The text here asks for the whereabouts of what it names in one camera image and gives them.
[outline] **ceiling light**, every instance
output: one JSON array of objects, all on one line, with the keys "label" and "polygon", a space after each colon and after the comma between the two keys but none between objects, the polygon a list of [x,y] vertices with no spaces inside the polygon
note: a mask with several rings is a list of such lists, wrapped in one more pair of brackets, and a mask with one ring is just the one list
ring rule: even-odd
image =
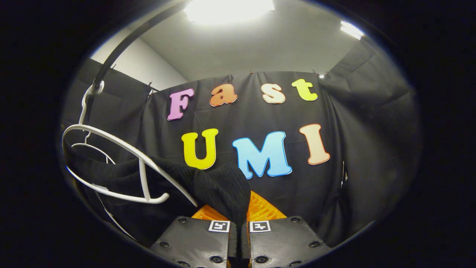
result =
[{"label": "ceiling light", "polygon": [[341,21],[340,23],[342,24],[342,27],[340,27],[340,29],[343,32],[349,34],[350,36],[360,40],[360,38],[362,38],[362,36],[364,35],[364,33],[361,30],[359,30],[357,27],[355,27],[354,25],[345,21]]},{"label": "ceiling light", "polygon": [[184,9],[189,21],[207,24],[246,21],[269,10],[271,0],[194,0]]}]

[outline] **colorful foam letter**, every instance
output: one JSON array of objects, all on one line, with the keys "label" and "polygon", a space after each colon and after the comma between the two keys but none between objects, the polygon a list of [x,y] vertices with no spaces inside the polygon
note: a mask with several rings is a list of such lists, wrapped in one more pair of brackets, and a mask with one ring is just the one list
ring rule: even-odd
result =
[{"label": "colorful foam letter", "polygon": [[238,98],[232,84],[219,85],[211,91],[211,94],[213,96],[210,99],[210,105],[213,107],[220,106],[224,103],[232,103]]},{"label": "colorful foam letter", "polygon": [[198,138],[198,134],[195,132],[183,134],[182,141],[185,163],[198,169],[207,169],[213,166],[217,159],[217,151],[215,147],[215,136],[217,134],[218,129],[216,128],[206,129],[202,132],[202,136],[205,137],[205,145],[207,149],[207,156],[203,159],[197,159],[197,155],[195,154],[195,140]]},{"label": "colorful foam letter", "polygon": [[180,107],[182,107],[182,110],[185,110],[188,106],[188,97],[192,97],[193,94],[192,88],[170,94],[172,101],[170,103],[170,114],[167,116],[167,120],[182,118],[183,113],[180,111]]},{"label": "colorful foam letter", "polygon": [[309,88],[312,87],[312,83],[306,82],[304,79],[298,79],[291,85],[297,87],[297,92],[303,100],[314,101],[317,99],[317,94],[309,91]]},{"label": "colorful foam letter", "polygon": [[232,142],[232,146],[238,152],[238,167],[245,174],[246,179],[251,179],[253,173],[248,170],[248,163],[258,177],[261,177],[269,160],[268,176],[275,177],[287,175],[293,171],[288,166],[286,153],[284,152],[284,138],[286,133],[276,131],[269,133],[263,144],[261,152],[249,138],[241,138]]},{"label": "colorful foam letter", "polygon": [[286,96],[281,93],[281,87],[277,84],[263,84],[261,86],[261,91],[263,94],[263,99],[267,103],[283,103],[286,100]]},{"label": "colorful foam letter", "polygon": [[299,132],[306,137],[309,147],[310,158],[307,160],[309,165],[317,165],[330,159],[330,154],[324,149],[320,129],[319,124],[309,124],[299,129]]}]

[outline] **white ceiling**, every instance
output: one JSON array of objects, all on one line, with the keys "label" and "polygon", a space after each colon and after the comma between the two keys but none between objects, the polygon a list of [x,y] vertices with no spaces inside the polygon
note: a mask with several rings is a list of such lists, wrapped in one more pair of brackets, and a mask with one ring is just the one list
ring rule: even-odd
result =
[{"label": "white ceiling", "polygon": [[[132,23],[136,29],[173,0]],[[341,19],[300,0],[273,0],[275,11],[244,23],[205,26],[181,11],[141,39],[188,81],[249,71],[326,73],[358,41]]]}]

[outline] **white wall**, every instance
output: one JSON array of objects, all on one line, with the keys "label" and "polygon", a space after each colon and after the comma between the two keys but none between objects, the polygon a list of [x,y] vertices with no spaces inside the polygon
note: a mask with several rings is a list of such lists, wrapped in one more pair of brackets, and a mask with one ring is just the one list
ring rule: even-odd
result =
[{"label": "white wall", "polygon": [[[109,54],[130,33],[131,31],[128,28],[124,28],[98,48],[91,58],[97,62],[104,63]],[[115,64],[115,70],[145,84],[152,82],[150,86],[157,90],[167,89],[188,82],[172,65],[162,59],[159,54],[140,38],[136,39],[117,58],[112,66]]]}]

